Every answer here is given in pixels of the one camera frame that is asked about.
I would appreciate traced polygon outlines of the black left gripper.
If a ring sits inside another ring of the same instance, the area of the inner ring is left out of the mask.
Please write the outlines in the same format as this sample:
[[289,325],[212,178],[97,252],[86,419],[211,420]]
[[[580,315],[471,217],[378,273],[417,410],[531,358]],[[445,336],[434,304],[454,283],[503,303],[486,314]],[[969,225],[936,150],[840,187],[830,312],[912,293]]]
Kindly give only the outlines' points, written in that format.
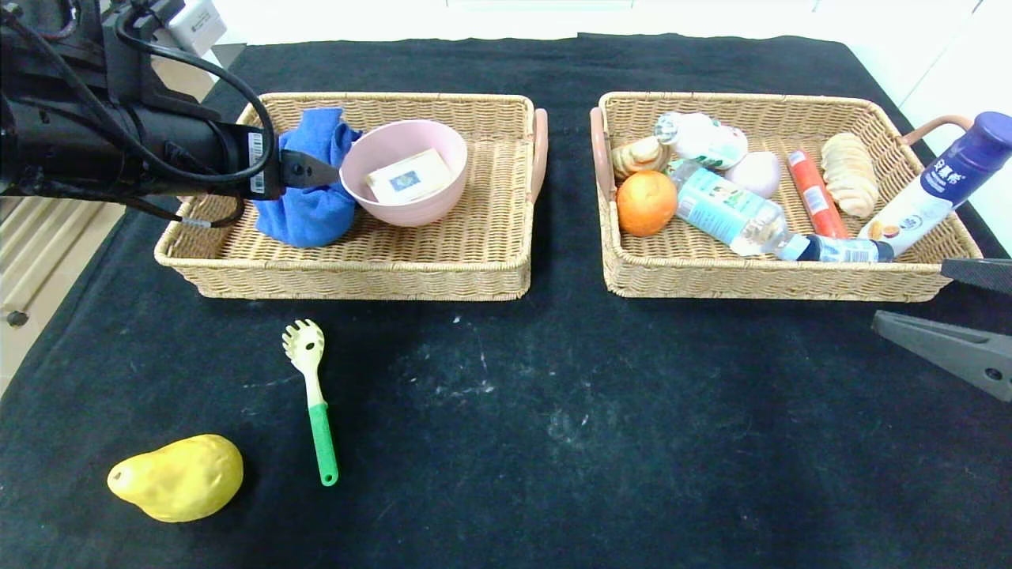
[[275,199],[283,185],[315,188],[340,180],[338,168],[308,153],[285,149],[278,159],[277,147],[278,137],[269,137],[263,127],[151,111],[149,151],[185,173],[181,178],[156,173],[152,192]]

